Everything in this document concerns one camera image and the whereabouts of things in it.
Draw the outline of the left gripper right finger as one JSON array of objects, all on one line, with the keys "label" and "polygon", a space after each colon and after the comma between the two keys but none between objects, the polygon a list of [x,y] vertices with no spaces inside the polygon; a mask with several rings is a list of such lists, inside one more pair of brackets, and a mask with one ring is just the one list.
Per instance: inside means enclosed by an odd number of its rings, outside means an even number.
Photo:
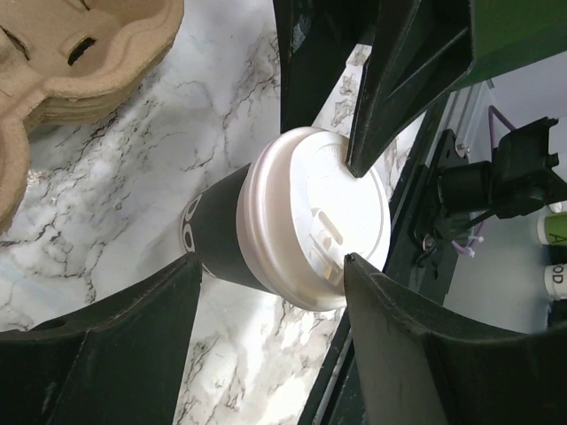
[{"label": "left gripper right finger", "polygon": [[345,291],[369,423],[565,423],[564,324],[520,334],[474,321],[358,254]]}]

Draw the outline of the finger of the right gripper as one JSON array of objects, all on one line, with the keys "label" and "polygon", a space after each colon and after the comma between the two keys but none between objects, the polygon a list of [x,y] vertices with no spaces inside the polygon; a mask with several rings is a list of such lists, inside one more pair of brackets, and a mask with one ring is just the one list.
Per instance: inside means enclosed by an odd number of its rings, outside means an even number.
[{"label": "finger of the right gripper", "polygon": [[274,0],[281,69],[280,129],[310,126],[358,43],[371,44],[377,3]]},{"label": "finger of the right gripper", "polygon": [[357,178],[472,68],[469,1],[381,1],[346,164]]}]

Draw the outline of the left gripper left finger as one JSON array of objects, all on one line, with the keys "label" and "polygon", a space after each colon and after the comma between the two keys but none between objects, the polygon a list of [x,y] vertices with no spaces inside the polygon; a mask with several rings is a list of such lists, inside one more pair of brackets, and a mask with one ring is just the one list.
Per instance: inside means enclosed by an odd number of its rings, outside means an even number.
[{"label": "left gripper left finger", "polygon": [[188,253],[29,331],[1,334],[3,424],[170,424],[202,271]]}]

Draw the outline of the black paper coffee cup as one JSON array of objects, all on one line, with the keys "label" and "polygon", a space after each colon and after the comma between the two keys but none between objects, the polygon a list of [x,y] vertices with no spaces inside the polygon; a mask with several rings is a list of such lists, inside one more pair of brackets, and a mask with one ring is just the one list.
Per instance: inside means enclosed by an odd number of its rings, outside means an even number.
[{"label": "black paper coffee cup", "polygon": [[263,290],[237,239],[237,201],[248,170],[249,166],[241,167],[191,200],[182,213],[180,235],[184,249],[200,256],[207,274]]}]

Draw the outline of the white plastic cup lid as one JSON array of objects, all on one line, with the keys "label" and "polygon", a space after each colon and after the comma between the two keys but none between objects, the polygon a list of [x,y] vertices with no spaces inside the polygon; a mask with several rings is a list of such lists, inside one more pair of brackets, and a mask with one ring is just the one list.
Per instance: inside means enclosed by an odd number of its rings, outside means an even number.
[{"label": "white plastic cup lid", "polygon": [[347,137],[317,127],[278,136],[255,159],[237,202],[245,264],[268,291],[308,311],[346,306],[345,257],[384,267],[391,217],[375,171],[354,177]]}]

